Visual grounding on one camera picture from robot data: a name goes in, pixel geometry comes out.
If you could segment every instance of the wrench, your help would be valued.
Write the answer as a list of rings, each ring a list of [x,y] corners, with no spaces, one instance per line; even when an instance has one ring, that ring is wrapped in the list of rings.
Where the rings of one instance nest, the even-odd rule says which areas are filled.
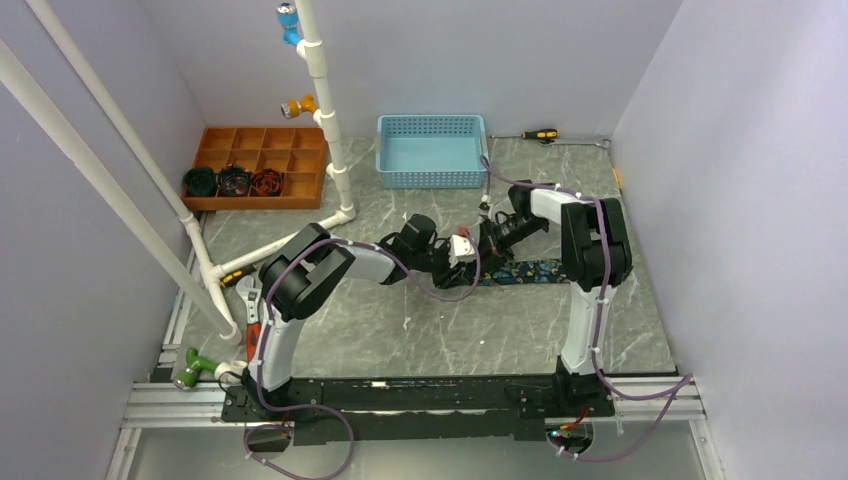
[[[259,302],[262,300],[262,290],[254,288],[254,280],[250,275],[242,278],[236,284],[236,293],[244,301],[247,308],[247,335],[245,346],[247,347],[247,361],[253,360],[256,346],[259,344]]]

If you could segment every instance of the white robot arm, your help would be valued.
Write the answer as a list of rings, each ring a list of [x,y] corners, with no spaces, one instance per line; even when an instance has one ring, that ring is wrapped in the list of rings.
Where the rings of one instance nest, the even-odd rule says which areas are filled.
[[[572,305],[568,335],[561,349],[561,362],[567,377],[594,376],[589,355],[595,332],[602,336],[609,308],[598,317],[599,297],[605,259],[598,236],[595,205],[569,195],[544,189],[512,187],[509,192],[515,209],[501,223],[483,216],[477,248],[481,255],[481,270],[493,271],[512,259],[511,247],[538,230],[547,230],[554,222],[562,231],[562,263],[571,281]],[[616,287],[629,274],[630,247],[624,229],[619,202],[602,200],[605,227],[610,248],[611,277],[605,292],[605,304],[615,295]],[[329,238],[323,228],[310,224],[277,254],[269,258],[260,270],[263,297],[291,261],[321,239]],[[433,275],[440,288],[467,284],[468,272],[476,267],[469,261],[467,240],[458,235],[450,239],[436,238],[435,223],[423,216],[413,215],[403,229],[381,240],[377,245],[400,259],[411,270]],[[274,319],[263,318],[260,344],[270,336],[263,358],[249,364],[248,386],[257,374],[257,362],[262,361],[262,386],[273,399],[278,392],[284,396],[292,376],[292,358],[304,322],[329,298],[342,278],[359,278],[381,284],[392,284],[405,278],[405,273],[392,260],[368,248],[351,245],[328,245],[306,257],[304,265],[294,268],[274,292]],[[603,368],[603,355],[599,355]]]

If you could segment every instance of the white wall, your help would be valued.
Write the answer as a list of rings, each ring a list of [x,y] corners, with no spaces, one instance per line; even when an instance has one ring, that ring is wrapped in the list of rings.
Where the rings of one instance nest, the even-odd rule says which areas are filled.
[[[174,185],[200,112],[135,0],[54,1]],[[182,226],[23,0],[0,36],[178,255]],[[177,287],[0,86],[0,477],[97,479]]]
[[[613,136],[730,479],[846,479],[848,5],[687,0]]]
[[[277,0],[142,0],[210,124],[286,122],[313,90]],[[476,113],[490,133],[609,135],[681,0],[315,0],[342,133]],[[310,119],[299,123],[309,124]]]

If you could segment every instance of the white pvc pipe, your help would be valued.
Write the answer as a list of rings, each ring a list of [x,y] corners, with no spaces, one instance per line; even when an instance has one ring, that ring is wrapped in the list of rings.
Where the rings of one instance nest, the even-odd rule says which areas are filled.
[[[312,11],[310,0],[295,0],[297,14],[300,19],[300,28],[303,31],[303,46],[298,49],[304,52],[306,63],[309,66],[309,75],[315,83],[315,96],[320,108],[321,128],[324,130],[324,138],[330,150],[332,162],[333,181],[339,191],[341,211],[347,217],[347,221],[356,217],[353,206],[353,197],[350,192],[350,175],[345,164],[344,154],[340,143],[339,121],[336,111],[333,109],[333,100],[330,96],[330,84],[327,81],[327,60],[324,57],[324,46],[318,34],[318,25],[315,23],[315,13]]]
[[[50,99],[35,78],[0,38],[0,82],[27,110],[62,152],[74,163],[107,204],[118,214],[148,252],[162,265],[222,337],[239,343],[241,333],[226,319],[195,283],[191,273],[174,255],[114,177],[106,170],[79,132]]]
[[[194,217],[194,214],[188,210],[179,195],[177,195],[177,192],[171,188],[171,184],[159,168],[156,160],[153,159],[153,155],[151,155],[150,151],[147,150],[144,142],[141,141],[141,138],[139,138],[135,129],[132,127],[129,120],[127,120],[127,117],[121,111],[120,107],[118,107],[115,99],[109,94],[106,86],[100,80],[100,77],[97,76],[97,73],[85,58],[85,55],[82,54],[82,51],[80,51],[76,42],[74,42],[74,39],[71,38],[71,35],[65,29],[64,25],[62,25],[62,22],[59,20],[59,17],[56,16],[56,13],[50,7],[50,4],[48,4],[46,0],[26,0],[26,2],[44,26],[44,29],[47,30],[47,33],[51,38],[53,38],[56,46],[58,46],[62,54],[65,55],[68,63],[70,63],[74,71],[77,72],[80,80],[82,80],[89,92],[91,92],[94,99],[97,100],[100,108],[102,108],[103,112],[106,113],[106,116],[109,117],[109,120],[115,126],[115,129],[121,137],[123,137],[124,141],[135,154],[136,158],[138,158],[138,161],[147,171],[147,174],[153,180],[153,183],[159,191],[162,192],[165,200],[167,200],[167,202],[171,205],[171,208],[173,208],[174,212],[176,212],[177,216],[179,216],[180,222],[182,222],[186,229],[186,233],[191,239],[195,255],[197,255],[200,276],[203,279],[206,289],[209,291],[209,296],[212,298],[212,302],[218,307],[218,310],[221,311],[224,318],[226,318],[232,325],[235,325],[219,284],[219,280],[223,278],[223,275],[215,278],[211,274],[212,267],[214,265],[212,264],[212,260],[209,258],[209,253],[207,252],[206,245],[203,242],[200,224]],[[222,338],[224,340],[231,341],[232,338],[234,338],[234,335],[235,332],[228,332],[226,335],[222,335]]]
[[[179,198],[177,193],[171,188],[170,183],[165,177],[159,165],[153,159],[153,156],[145,147],[144,143],[139,138],[132,125],[127,120],[126,116],[121,111],[118,104],[109,94],[106,86],[97,76],[94,68],[80,51],[79,47],[71,38],[68,31],[62,25],[56,13],[50,7],[46,0],[26,0],[33,13],[44,26],[47,33],[53,38],[53,41],[67,58],[68,62],[77,72],[80,79],[91,92],[92,96],[100,104],[100,107],[115,125],[118,133],[124,138],[127,145],[133,151],[139,162],[147,171],[154,184],[162,192],[162,195],[177,213],[180,221],[185,226],[186,233],[191,239],[197,256],[200,275],[203,279],[203,284],[212,298],[212,302],[218,307],[224,318],[235,325],[232,320],[232,314],[229,311],[224,294],[219,283],[220,279],[226,276],[229,272],[253,264],[274,253],[277,249],[285,245],[294,235],[286,236],[276,242],[259,248],[246,255],[242,255],[230,262],[222,265],[215,265],[209,257],[206,249],[206,244],[203,241],[202,229],[194,215],[186,208],[185,204]],[[320,46],[321,40],[318,39],[318,31],[315,27],[314,15],[311,5],[308,2],[300,2],[298,5],[303,8],[305,13],[301,15],[301,21],[304,29],[304,36],[307,39],[312,39],[309,45],[299,45],[299,51],[303,51],[303,56],[311,61],[310,74],[315,81],[316,95],[319,103],[324,107],[316,113],[321,119],[321,125],[324,129],[324,136],[330,150],[332,164],[328,166],[328,173],[334,179],[336,188],[339,190],[341,210],[335,215],[321,220],[319,223],[324,228],[332,228],[343,223],[347,223],[356,217],[356,210],[353,207],[353,201],[350,194],[350,180],[348,169],[344,163],[342,154],[338,121],[336,120],[335,111],[333,110],[332,99],[330,98],[329,83],[326,78],[326,61],[324,60],[323,48]],[[227,341],[232,341],[235,338],[236,332],[228,335],[222,335]]]
[[[192,220],[197,222],[194,215],[192,215],[188,208],[186,208],[179,195],[177,195],[171,187],[168,179],[165,178],[165,174],[162,173],[159,165],[153,159],[153,156],[150,155],[150,152],[144,146],[144,143],[138,137],[138,134],[136,134],[132,125],[130,125],[129,120],[127,120],[127,117],[124,116],[124,113],[118,107],[118,104],[115,103],[115,100],[111,95],[109,95],[109,91],[106,90],[106,86],[100,81],[100,78],[97,76],[97,73],[95,73],[94,68],[92,68],[90,63],[88,63],[88,60],[86,60],[76,42],[74,42],[74,39],[71,38],[71,35],[62,25],[62,22],[59,21],[59,17],[56,16],[56,13],[50,7],[50,4],[47,3],[47,0],[26,0],[26,2],[32,9],[33,13],[35,13],[35,16],[38,17],[38,20],[44,26],[44,29],[47,30],[47,33],[53,38],[56,46],[59,47],[59,50],[61,50],[62,54],[65,55],[65,58],[68,59],[68,63],[70,63],[71,67],[73,67],[73,69],[77,72],[77,75],[79,75],[82,82],[91,92],[91,95],[95,100],[97,100],[97,103],[100,104],[103,112],[106,113],[106,116],[109,117],[109,120],[111,120],[112,124],[115,125],[115,128],[124,138],[124,141],[127,142],[127,145],[129,145],[135,156],[138,157],[138,161],[141,162],[141,165],[145,170],[147,170],[147,174],[150,175],[153,183],[155,183],[159,188],[159,191],[162,192],[165,200],[167,200],[171,205],[171,208],[177,212],[180,220],[184,223]]]

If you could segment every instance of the gray marble floor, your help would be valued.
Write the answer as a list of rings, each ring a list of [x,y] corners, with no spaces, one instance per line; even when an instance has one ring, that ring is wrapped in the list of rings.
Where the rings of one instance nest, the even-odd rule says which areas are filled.
[[[386,190],[375,170],[374,142],[345,139],[359,216],[333,233],[377,241],[398,230],[404,216],[433,218],[440,233],[477,219],[480,190]],[[498,139],[489,143],[493,166],[514,179],[557,181],[598,196],[618,197],[606,152],[595,147],[542,147]],[[511,211],[507,185],[493,184],[497,209]],[[322,206],[310,211],[219,211],[206,225],[209,253],[221,262],[247,253],[324,218],[338,205],[327,180]],[[558,256],[559,231],[539,232],[514,248],[518,259]],[[634,248],[634,269],[612,305],[604,350],[612,372],[674,368],[647,274]],[[244,304],[226,292],[243,326]],[[448,293],[458,294],[460,289]],[[298,376],[516,374],[550,372],[568,328],[565,285],[480,287],[460,303],[441,303],[408,281],[384,287],[344,280],[307,323],[294,359]],[[183,348],[196,346],[216,361],[244,359],[244,347],[221,342],[197,311],[185,328]]]

